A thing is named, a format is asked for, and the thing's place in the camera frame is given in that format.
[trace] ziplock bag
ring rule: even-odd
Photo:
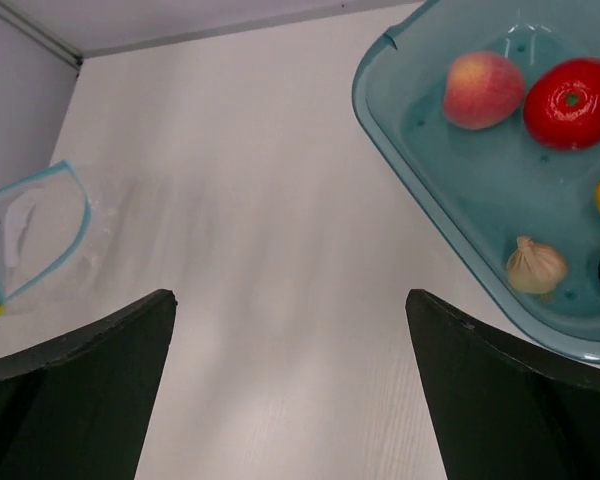
[[[105,194],[117,187],[62,161],[0,189],[0,316],[85,292],[115,221]]]

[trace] tomato stem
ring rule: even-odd
[[[578,103],[580,103],[580,97],[577,93],[567,93],[566,101],[569,107],[575,107]]]

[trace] black object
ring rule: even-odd
[[[600,480],[600,369],[422,290],[406,309],[449,480]]]
[[[0,359],[0,480],[132,480],[175,312],[160,290]]]

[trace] red tomato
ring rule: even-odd
[[[574,58],[531,87],[524,123],[540,144],[579,150],[600,142],[600,60]]]

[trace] garlic bulb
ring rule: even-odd
[[[564,280],[567,263],[555,248],[518,237],[518,249],[509,257],[507,274],[516,290],[543,295]]]

